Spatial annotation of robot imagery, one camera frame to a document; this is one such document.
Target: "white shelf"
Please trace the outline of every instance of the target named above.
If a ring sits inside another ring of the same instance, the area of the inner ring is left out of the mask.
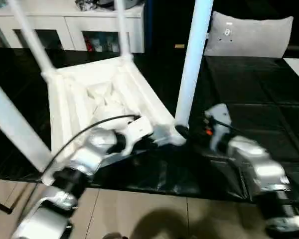
[[[98,8],[80,11],[74,0],[19,0],[27,16],[116,17],[116,11]],[[141,18],[144,4],[125,10],[127,18]],[[12,16],[10,6],[0,8],[0,16]]]

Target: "floor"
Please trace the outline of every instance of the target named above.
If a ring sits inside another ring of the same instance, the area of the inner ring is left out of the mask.
[[[0,180],[0,202],[10,207],[26,185]],[[33,186],[26,187],[11,215],[0,212],[0,239],[10,238]],[[252,205],[102,189],[85,191],[72,223],[71,239],[102,239],[115,233],[130,239],[267,238]]]

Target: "red object on shelf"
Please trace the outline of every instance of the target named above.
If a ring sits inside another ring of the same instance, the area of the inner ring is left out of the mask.
[[[90,43],[89,39],[87,37],[84,37],[85,40],[85,45],[88,51],[95,51],[94,47],[92,46],[92,44]]]

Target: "black cable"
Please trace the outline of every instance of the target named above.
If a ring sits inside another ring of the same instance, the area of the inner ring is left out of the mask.
[[[89,129],[99,125],[99,124],[102,124],[102,123],[105,123],[105,122],[108,122],[108,121],[111,121],[111,120],[116,120],[116,119],[121,119],[121,118],[129,118],[129,117],[133,117],[133,120],[137,120],[140,116],[137,116],[137,115],[122,115],[122,116],[115,116],[115,117],[111,117],[111,118],[107,118],[107,119],[104,119],[104,120],[101,120],[101,121],[98,121],[96,123],[93,123],[91,124],[90,126],[84,128],[83,130],[81,130],[80,132],[78,132],[76,135],[74,135],[69,141],[67,141],[67,143],[65,145],[63,145],[59,151],[52,157],[51,161],[49,162],[49,164],[46,166],[45,170],[42,172],[41,175],[43,175],[44,173],[47,172],[48,169],[50,169],[50,167],[52,166],[52,164],[55,162],[55,159],[60,155],[60,153],[70,144],[72,143],[78,136],[80,136],[81,134],[83,134],[84,132],[88,131]],[[23,218],[23,215],[24,215],[24,210],[27,206],[27,204],[30,202],[32,196],[34,195],[34,191],[37,189],[38,187],[38,184],[40,183],[40,181],[38,181],[34,188],[32,189],[30,195],[28,196],[23,208],[22,208],[22,211],[18,217],[18,220],[17,220],[17,225],[16,227],[18,226],[18,223],[20,222],[20,220]]]
[[[236,132],[238,132],[238,133],[241,133],[242,135],[246,135],[246,134],[245,134],[244,132],[242,132],[240,129],[235,128],[235,127],[233,127],[233,126],[231,126],[231,125],[229,125],[229,124],[223,123],[223,122],[221,122],[221,121],[219,121],[219,120],[216,120],[216,119],[213,119],[213,121],[214,121],[216,124],[220,124],[220,125],[225,126],[225,127],[229,128],[229,129],[232,129],[233,131],[236,131]]]

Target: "white cabinet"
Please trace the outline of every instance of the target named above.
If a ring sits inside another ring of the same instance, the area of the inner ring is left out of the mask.
[[[65,19],[59,16],[28,16],[33,29],[36,30],[43,46],[49,49],[74,50]],[[13,16],[0,16],[0,29],[10,47],[23,48],[27,44],[20,32],[19,23]]]
[[[118,46],[119,29],[115,17],[66,17],[65,19],[76,50],[87,50],[87,44],[99,45],[102,51],[115,51],[111,45]],[[131,52],[144,52],[141,18],[126,18],[126,25]]]
[[[119,50],[116,11],[80,11],[74,0],[19,0],[43,46],[50,49]],[[144,52],[144,5],[125,11],[131,52]],[[10,7],[0,8],[0,28],[13,48],[27,47]]]

